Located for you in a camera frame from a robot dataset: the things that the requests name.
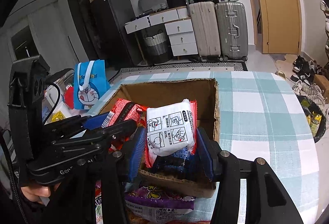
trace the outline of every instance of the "white bag handle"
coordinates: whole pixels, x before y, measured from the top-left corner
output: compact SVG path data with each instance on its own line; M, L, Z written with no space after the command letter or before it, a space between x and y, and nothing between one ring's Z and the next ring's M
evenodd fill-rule
M92 71L93 65L94 65L95 61L90 61L87 67L87 71L86 71L86 75L85 75L85 79L83 81L83 85L81 86L79 84L79 76L80 76L80 66L81 63L78 64L78 70L77 70L77 77L78 77L78 85L79 85L79 90L83 91L89 84L89 78L90 78L90 73Z

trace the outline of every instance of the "wooden door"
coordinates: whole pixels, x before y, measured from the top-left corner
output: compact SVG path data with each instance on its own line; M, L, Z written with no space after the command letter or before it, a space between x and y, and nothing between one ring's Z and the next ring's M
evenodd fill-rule
M300 40L299 0L259 0L258 33L263 53L298 54Z

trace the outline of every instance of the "blue gripper pad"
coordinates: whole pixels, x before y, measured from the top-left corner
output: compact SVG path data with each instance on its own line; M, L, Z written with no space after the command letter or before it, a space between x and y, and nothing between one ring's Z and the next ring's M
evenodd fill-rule
M197 150L206 176L213 182L218 181L222 173L222 166L218 162L219 144L216 141L211 141L201 127L197 128L196 139Z
M144 127L138 127L134 137L126 141L121 148L125 159L125 177L127 182L131 182L137 176L145 145L146 129Z
M109 113L107 112L88 118L87 121L83 124L83 127L89 130L100 128L108 114Z

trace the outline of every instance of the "patterned rug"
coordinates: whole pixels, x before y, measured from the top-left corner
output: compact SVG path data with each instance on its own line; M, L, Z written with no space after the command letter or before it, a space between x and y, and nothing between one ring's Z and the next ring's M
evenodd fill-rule
M244 61L228 61L228 62L182 62L152 66L135 66L122 68L109 81L114 83L116 79L122 79L126 76L141 75L146 73L173 73L173 72L189 72L191 70L204 71L205 69L218 72L229 71L248 71Z

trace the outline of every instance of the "cardboard box on refrigerator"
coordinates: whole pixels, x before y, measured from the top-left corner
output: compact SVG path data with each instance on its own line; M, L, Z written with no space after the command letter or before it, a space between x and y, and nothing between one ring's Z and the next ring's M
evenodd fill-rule
M315 75L313 83L323 90L322 96L326 99L326 103L329 103L329 80L325 76Z
M193 79L182 81L146 82L122 85L100 113L110 111L118 98L127 99L148 107L161 107L179 103L183 99L197 101L198 125L203 127L210 139L219 141L218 86L214 79ZM174 176L153 174L141 162L139 174L149 184L167 187L179 193L194 197L213 196L216 183L210 182L203 168L196 182L179 180Z

